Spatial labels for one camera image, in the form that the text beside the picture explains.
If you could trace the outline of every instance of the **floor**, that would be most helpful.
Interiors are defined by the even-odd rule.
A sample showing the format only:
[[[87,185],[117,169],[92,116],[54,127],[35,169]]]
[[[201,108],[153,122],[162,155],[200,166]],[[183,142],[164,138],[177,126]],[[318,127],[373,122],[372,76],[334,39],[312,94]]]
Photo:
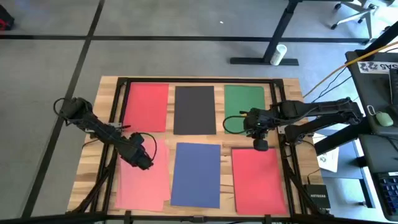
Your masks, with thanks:
[[[93,101],[103,75],[218,76],[299,78],[308,92],[345,62],[345,52],[359,44],[286,42],[286,57],[298,58],[299,67],[230,65],[230,57],[260,57],[267,42],[85,40],[99,0],[3,0],[16,18],[12,35],[62,35],[63,40],[0,39],[0,219],[17,218],[38,171],[55,124],[52,103],[65,95],[72,75],[78,76],[74,96]],[[287,1],[274,0],[107,0],[94,35],[167,35],[271,37]],[[354,11],[333,2],[300,3],[284,37],[367,38],[365,23],[330,26]],[[374,35],[396,18],[380,18]],[[87,53],[83,46],[89,45]],[[345,71],[336,83],[349,76]],[[324,83],[305,101],[312,101]],[[349,80],[322,100],[357,98]],[[74,127],[60,133],[34,215],[65,212],[85,135]],[[339,190],[332,201],[337,217],[385,221],[378,210],[352,206],[361,201],[355,184],[325,180]]]

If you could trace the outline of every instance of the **blue paper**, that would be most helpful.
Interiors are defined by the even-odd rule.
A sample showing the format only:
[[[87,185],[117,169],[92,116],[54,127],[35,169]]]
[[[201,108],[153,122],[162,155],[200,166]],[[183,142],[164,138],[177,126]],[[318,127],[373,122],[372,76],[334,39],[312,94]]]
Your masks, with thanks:
[[[171,205],[220,208],[221,146],[177,143]]]

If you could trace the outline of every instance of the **yellow cable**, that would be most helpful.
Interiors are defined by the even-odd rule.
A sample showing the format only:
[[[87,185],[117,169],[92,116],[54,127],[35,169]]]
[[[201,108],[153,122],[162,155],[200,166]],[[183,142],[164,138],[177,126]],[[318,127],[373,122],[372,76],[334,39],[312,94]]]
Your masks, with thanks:
[[[347,67],[348,65],[351,65],[351,64],[353,64],[353,63],[355,63],[355,62],[357,62],[357,61],[359,61],[359,60],[361,60],[361,59],[363,59],[363,58],[366,58],[366,57],[368,57],[368,56],[370,56],[370,55],[373,55],[373,54],[375,54],[375,53],[378,53],[378,52],[381,51],[382,49],[386,49],[386,48],[391,47],[391,46],[393,46],[393,45],[395,45],[395,44],[398,44],[398,41],[396,41],[396,42],[394,42],[394,43],[391,43],[391,44],[387,44],[386,46],[381,47],[381,48],[379,48],[379,49],[373,50],[372,52],[369,52],[369,53],[367,53],[366,55],[360,56],[359,58],[356,58],[356,59],[354,59],[354,60],[352,60],[352,61],[350,61],[350,62],[347,62],[347,63],[345,63],[344,65],[338,67],[336,70],[332,71],[329,75],[327,75],[320,83],[318,83],[317,85],[315,85],[306,95],[304,95],[304,98],[305,98],[306,96],[308,96],[310,93],[312,93],[312,91],[313,91],[314,89],[318,88],[318,86],[320,86],[324,81],[326,81],[328,78],[330,78],[330,77],[331,77],[334,73],[336,73],[338,70],[340,70],[340,69],[342,69],[342,68],[344,68],[344,67]]]

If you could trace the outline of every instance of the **sticker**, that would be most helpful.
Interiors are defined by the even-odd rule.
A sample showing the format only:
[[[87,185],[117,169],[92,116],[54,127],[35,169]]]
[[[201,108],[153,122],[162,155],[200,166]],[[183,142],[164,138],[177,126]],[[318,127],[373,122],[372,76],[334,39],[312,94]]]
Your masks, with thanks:
[[[388,74],[390,69],[398,68],[398,62],[357,62],[361,73]]]

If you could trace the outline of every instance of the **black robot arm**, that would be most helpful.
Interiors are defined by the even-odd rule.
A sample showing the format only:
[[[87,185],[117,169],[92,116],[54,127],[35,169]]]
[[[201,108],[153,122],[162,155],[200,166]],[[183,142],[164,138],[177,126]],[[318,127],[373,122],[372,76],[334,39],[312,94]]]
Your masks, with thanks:
[[[95,137],[101,142],[114,145],[122,159],[132,166],[138,166],[145,170],[153,165],[153,158],[149,157],[142,146],[144,138],[139,133],[132,134],[129,139],[122,136],[120,130],[114,126],[102,123],[93,114],[91,103],[83,98],[72,98],[70,101],[66,101],[59,113],[55,109],[56,102],[54,103],[54,112],[62,117],[67,125],[74,124],[84,132],[93,131]]]
[[[264,138],[268,130],[276,127],[285,126],[287,142],[296,143],[308,133],[337,123],[358,124],[363,117],[358,105],[350,98],[321,103],[288,100],[271,105],[269,110],[252,108],[248,112],[241,111],[241,114],[245,117],[243,128],[246,134],[254,139],[254,148],[260,151],[268,150]],[[294,124],[310,116],[318,118],[302,125]]]

